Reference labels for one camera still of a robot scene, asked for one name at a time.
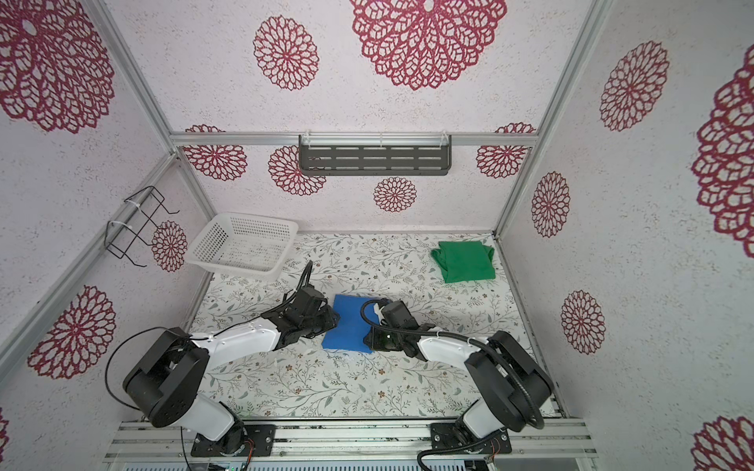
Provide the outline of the blue tank top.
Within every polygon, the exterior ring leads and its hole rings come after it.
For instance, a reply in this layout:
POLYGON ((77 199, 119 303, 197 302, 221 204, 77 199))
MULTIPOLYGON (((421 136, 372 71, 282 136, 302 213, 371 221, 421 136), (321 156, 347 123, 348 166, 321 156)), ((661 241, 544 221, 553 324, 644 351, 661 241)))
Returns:
POLYGON ((369 298, 336 294, 333 309, 340 316, 335 329, 327 332, 322 341, 326 351, 352 351, 372 353, 372 348, 364 342, 371 327, 361 318, 361 308, 369 298))

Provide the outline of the green tank top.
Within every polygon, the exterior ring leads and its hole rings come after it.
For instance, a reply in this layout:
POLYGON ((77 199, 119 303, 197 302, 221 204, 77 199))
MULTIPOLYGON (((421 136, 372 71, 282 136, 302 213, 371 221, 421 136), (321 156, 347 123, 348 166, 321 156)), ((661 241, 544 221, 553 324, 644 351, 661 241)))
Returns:
POLYGON ((446 284, 494 280, 495 249, 481 241, 440 241, 430 251, 446 284))

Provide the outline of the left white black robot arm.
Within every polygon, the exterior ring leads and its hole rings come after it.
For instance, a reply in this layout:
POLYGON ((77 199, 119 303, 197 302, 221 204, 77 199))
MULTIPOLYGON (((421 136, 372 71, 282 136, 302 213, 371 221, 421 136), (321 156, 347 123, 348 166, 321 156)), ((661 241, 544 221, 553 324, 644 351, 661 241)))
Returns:
POLYGON ((153 427, 182 427, 237 449, 245 435, 243 421, 199 391, 205 372, 316 338, 339 321, 324 294, 306 285, 281 305, 215 333, 167 329, 127 374, 123 390, 153 427))

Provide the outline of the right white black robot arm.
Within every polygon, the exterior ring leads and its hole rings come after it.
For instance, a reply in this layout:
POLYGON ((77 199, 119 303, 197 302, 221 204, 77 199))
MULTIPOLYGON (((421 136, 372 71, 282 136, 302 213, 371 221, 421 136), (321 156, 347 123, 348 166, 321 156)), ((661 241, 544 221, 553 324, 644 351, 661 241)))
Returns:
POLYGON ((465 371, 477 399, 455 425, 463 441, 489 439, 509 430, 542 430, 542 406, 554 392, 544 369, 509 333, 498 331, 485 340, 420 324, 404 302, 367 300, 359 310, 370 331, 364 338, 377 351, 404 353, 426 363, 441 363, 465 371))

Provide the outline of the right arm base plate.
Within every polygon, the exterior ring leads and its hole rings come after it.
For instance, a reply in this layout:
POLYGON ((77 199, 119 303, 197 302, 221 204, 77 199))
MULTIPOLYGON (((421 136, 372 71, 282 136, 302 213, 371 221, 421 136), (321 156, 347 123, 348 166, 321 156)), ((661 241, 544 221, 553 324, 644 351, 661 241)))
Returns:
POLYGON ((430 424, 432 449, 458 449, 459 453, 482 455, 509 455, 512 443, 507 429, 496 431, 483 440, 476 437, 461 422, 434 422, 430 424))

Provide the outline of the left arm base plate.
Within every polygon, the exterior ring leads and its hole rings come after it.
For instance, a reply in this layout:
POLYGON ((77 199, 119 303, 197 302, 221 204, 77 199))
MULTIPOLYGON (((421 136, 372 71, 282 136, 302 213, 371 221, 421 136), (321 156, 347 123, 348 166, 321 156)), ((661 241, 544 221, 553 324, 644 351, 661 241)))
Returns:
POLYGON ((219 441, 210 441, 197 434, 191 457, 267 457, 272 455, 277 427, 269 424, 247 424, 231 428, 219 441))

